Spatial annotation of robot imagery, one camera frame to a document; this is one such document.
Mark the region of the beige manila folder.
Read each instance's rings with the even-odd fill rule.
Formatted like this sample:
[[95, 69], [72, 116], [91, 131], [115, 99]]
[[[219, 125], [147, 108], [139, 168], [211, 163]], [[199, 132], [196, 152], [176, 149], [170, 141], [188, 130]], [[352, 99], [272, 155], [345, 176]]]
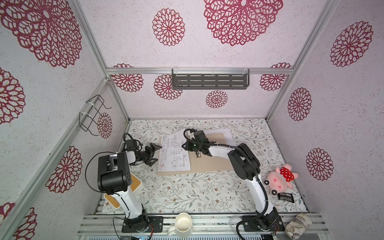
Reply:
[[157, 172], [158, 176], [170, 176], [178, 174], [191, 174], [203, 172], [215, 172], [232, 170], [232, 164], [229, 160], [221, 157], [210, 157], [201, 154], [200, 157], [194, 152], [188, 152], [190, 158], [191, 169], [186, 172]]

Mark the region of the white technical drawing sheet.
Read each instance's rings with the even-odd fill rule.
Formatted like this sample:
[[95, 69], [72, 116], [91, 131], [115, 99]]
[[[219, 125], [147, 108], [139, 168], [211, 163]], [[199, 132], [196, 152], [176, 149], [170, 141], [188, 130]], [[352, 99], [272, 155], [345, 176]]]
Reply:
[[186, 142], [184, 130], [162, 136], [158, 172], [186, 172], [191, 169], [188, 151], [182, 148]]

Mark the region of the white printed text sheet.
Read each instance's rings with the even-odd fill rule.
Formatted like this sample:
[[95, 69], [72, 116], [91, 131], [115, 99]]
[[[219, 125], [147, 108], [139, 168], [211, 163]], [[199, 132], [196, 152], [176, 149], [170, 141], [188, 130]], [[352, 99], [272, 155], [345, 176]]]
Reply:
[[204, 133], [210, 142], [231, 146], [235, 145], [230, 129], [204, 130]]

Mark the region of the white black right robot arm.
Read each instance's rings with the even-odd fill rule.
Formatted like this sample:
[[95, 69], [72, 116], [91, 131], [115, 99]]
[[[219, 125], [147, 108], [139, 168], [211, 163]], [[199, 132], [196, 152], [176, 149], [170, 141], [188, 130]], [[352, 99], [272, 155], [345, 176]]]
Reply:
[[244, 143], [238, 146], [209, 141], [204, 131], [186, 129], [183, 132], [186, 142], [182, 148], [188, 152], [200, 153], [210, 157], [228, 160], [237, 174], [250, 190], [256, 206], [257, 216], [268, 216], [274, 211], [266, 189], [262, 183], [260, 162]]

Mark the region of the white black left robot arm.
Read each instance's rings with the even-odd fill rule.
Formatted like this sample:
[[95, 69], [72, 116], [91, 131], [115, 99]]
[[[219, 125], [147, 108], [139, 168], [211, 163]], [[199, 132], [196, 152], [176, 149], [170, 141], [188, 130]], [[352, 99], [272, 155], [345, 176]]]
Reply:
[[105, 155], [98, 160], [98, 188], [101, 193], [112, 196], [121, 205], [126, 219], [136, 219], [145, 214], [131, 188], [130, 164], [145, 163], [152, 166], [158, 159], [155, 152], [162, 146], [150, 143], [142, 149], [137, 140], [125, 140], [123, 150], [117, 154]]

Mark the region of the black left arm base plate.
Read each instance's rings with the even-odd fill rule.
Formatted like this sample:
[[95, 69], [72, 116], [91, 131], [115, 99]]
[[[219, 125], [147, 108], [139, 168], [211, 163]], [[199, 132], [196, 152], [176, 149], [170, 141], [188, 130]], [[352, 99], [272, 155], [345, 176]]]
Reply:
[[125, 218], [122, 233], [161, 233], [164, 226], [163, 216], [148, 215], [145, 210], [138, 217]]

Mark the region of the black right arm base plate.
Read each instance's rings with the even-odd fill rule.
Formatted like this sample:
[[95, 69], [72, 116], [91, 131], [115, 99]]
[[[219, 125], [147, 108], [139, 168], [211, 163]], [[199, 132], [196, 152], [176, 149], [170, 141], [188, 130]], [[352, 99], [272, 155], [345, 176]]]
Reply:
[[242, 216], [242, 220], [246, 221], [243, 223], [244, 229], [246, 232], [281, 232], [285, 231], [283, 220], [277, 209], [273, 207], [273, 210], [270, 214], [262, 216], [256, 220], [251, 220], [255, 216]]

